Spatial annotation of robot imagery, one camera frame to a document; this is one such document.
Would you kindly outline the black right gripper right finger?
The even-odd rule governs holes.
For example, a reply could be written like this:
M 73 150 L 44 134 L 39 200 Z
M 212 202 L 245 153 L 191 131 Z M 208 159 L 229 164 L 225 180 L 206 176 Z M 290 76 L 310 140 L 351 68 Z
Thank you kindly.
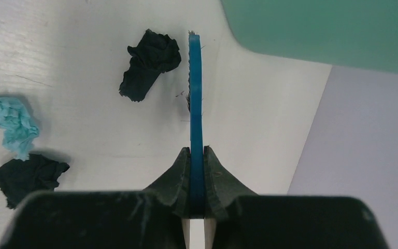
M 388 248 L 353 197 L 259 195 L 204 148 L 206 248 Z

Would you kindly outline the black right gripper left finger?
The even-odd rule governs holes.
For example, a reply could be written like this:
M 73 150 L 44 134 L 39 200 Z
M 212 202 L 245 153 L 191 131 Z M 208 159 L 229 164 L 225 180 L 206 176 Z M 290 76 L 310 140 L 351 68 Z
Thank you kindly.
M 188 248 L 190 149 L 143 190 L 38 191 L 0 248 Z

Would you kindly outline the blue hand brush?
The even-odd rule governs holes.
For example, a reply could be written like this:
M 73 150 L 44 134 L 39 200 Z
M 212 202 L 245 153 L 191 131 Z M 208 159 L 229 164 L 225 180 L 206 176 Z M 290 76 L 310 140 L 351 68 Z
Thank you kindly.
M 204 146 L 202 129 L 202 54 L 200 36 L 189 31 L 190 110 L 190 218 L 202 219 L 205 213 Z

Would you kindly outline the black paper scrap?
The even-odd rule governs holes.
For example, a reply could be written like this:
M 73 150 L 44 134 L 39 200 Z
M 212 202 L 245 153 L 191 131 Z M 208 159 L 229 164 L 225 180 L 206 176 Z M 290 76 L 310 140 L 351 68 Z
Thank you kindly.
M 0 167 L 0 190 L 6 197 L 7 208 L 15 209 L 29 194 L 54 191 L 59 177 L 70 168 L 40 154 L 29 154 L 25 161 L 12 159 Z
M 144 100 L 157 78 L 176 69 L 181 62 L 178 43 L 168 35 L 147 29 L 136 47 L 127 47 L 130 67 L 119 86 L 121 96 L 133 102 Z

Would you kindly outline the black paper scrap top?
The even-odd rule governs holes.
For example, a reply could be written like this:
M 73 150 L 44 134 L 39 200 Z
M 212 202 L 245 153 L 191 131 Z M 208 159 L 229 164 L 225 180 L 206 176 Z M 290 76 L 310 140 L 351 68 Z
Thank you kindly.
M 181 62 L 178 43 L 168 35 L 147 29 L 136 47 L 127 47 L 130 67 L 119 86 L 121 96 L 133 102 L 144 100 L 157 78 L 176 69 Z

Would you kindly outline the light blue scrap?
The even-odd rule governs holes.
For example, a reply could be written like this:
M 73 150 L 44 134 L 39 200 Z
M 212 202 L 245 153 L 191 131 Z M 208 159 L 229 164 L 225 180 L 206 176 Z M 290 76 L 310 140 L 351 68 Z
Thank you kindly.
M 2 146 L 15 153 L 16 159 L 28 160 L 40 130 L 19 99 L 0 97 L 0 129 L 3 130 Z

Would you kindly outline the green plastic bin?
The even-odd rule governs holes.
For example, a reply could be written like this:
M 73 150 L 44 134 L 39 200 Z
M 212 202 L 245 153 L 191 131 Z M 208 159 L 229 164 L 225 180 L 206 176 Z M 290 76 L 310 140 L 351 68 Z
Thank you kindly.
M 398 73 L 398 1 L 222 1 L 235 39 L 272 56 Z

